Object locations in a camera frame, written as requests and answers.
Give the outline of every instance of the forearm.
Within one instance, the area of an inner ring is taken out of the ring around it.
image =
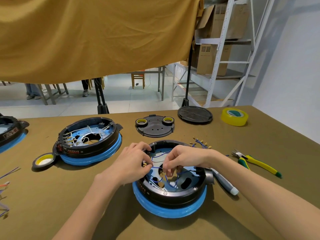
[[[228,179],[284,238],[320,239],[318,208],[230,158],[213,153],[212,168]]]
[[[91,239],[98,222],[117,189],[118,181],[116,178],[111,175],[109,178],[101,178],[101,175],[97,175],[83,200],[54,236],[53,240]]]

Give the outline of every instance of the person's leg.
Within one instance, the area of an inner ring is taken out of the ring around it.
[[[24,85],[26,85],[26,94],[28,95],[26,98],[27,99],[33,99],[35,96],[32,95],[31,84],[25,83]]]
[[[90,92],[88,90],[88,88],[89,88],[89,80],[88,79],[87,80],[81,80],[81,82],[82,82],[82,87],[83,87],[82,96],[83,97],[87,97],[90,94]]]
[[[40,95],[39,89],[37,88],[37,85],[30,84],[30,87],[31,87],[31,95],[34,96],[34,99],[40,99],[41,95]]]

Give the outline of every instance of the yellow electrical tape roll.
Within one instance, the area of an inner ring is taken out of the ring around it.
[[[243,126],[248,120],[248,114],[240,109],[225,108],[222,111],[221,120],[229,125]]]

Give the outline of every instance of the person's left hand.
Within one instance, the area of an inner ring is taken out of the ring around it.
[[[123,149],[114,163],[107,168],[104,173],[115,173],[119,184],[128,184],[143,178],[152,168],[153,163],[151,158],[142,150],[151,151],[151,147],[141,141],[139,143],[131,143]],[[146,161],[145,167],[141,166],[142,161]]]

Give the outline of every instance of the blue base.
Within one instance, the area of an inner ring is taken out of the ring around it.
[[[205,186],[202,195],[193,204],[183,208],[179,208],[179,209],[167,209],[167,208],[157,206],[154,203],[151,203],[150,201],[148,201],[139,190],[136,182],[132,183],[132,187],[133,187],[133,192],[138,202],[142,205],[142,207],[145,208],[150,213],[163,218],[182,218],[182,217],[191,215],[192,213],[197,211],[200,208],[200,206],[203,204],[206,198],[206,193],[207,193],[207,186]]]
[[[8,144],[5,144],[0,147],[0,153],[3,153],[4,151],[10,149],[11,147],[17,145],[20,141],[22,141],[26,137],[26,133],[22,133],[17,138],[15,138],[13,141],[10,141]]]
[[[68,157],[68,156],[61,154],[60,157],[67,164],[71,164],[71,165],[75,165],[75,166],[88,166],[90,164],[100,162],[100,161],[106,160],[109,157],[111,157],[119,149],[119,147],[121,146],[121,142],[122,142],[122,137],[119,133],[119,137],[118,137],[118,140],[116,141],[116,143],[110,149],[108,149],[107,151],[105,151],[99,155],[87,157],[87,158],[76,159],[76,158],[71,158],[71,157]]]

